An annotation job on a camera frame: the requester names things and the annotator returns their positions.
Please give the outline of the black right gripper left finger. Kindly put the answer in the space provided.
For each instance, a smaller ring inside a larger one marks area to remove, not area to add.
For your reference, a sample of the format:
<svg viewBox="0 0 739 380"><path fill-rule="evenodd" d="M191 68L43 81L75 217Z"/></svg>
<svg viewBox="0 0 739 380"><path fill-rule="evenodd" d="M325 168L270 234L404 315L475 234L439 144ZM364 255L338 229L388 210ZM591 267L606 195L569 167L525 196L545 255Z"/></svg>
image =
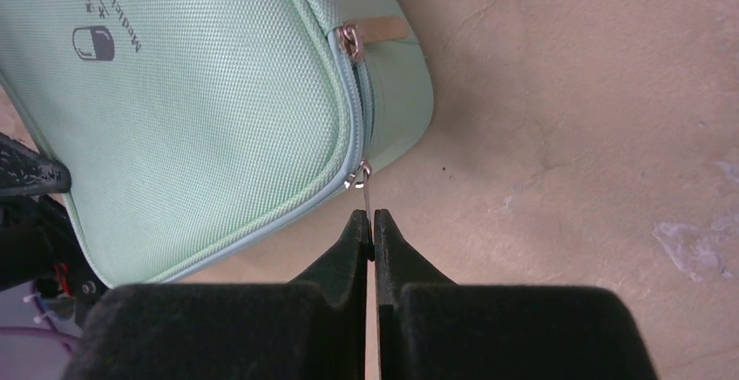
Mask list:
<svg viewBox="0 0 739 380"><path fill-rule="evenodd" d="M356 210L289 282L111 289L64 378L362 379L369 230Z"/></svg>

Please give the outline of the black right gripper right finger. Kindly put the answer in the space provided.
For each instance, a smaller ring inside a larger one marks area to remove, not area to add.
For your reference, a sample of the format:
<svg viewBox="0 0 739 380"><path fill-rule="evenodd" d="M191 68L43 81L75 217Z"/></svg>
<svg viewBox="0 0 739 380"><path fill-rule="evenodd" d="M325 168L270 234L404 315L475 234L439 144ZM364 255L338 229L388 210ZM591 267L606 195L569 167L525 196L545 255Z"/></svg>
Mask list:
<svg viewBox="0 0 739 380"><path fill-rule="evenodd" d="M588 286L454 282L374 219L383 379L654 379L647 347L613 292Z"/></svg>

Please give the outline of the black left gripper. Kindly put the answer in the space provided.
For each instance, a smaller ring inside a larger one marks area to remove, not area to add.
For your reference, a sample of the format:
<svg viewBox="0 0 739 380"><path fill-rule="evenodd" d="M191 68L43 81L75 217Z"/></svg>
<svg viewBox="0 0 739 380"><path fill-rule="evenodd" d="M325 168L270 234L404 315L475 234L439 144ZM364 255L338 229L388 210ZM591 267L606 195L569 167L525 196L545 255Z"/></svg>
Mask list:
<svg viewBox="0 0 739 380"><path fill-rule="evenodd" d="M1 290L86 267L67 210L45 195L70 188L63 164L1 134Z"/></svg>

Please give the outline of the mint green case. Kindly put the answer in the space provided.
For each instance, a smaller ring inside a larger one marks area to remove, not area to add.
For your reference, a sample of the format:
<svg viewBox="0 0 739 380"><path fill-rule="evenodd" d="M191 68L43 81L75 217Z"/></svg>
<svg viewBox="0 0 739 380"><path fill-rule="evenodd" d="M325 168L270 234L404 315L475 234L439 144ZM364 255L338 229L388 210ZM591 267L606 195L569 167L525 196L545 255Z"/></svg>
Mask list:
<svg viewBox="0 0 739 380"><path fill-rule="evenodd" d="M1 83L106 286L171 282L379 170L434 107L397 0L1 0Z"/></svg>

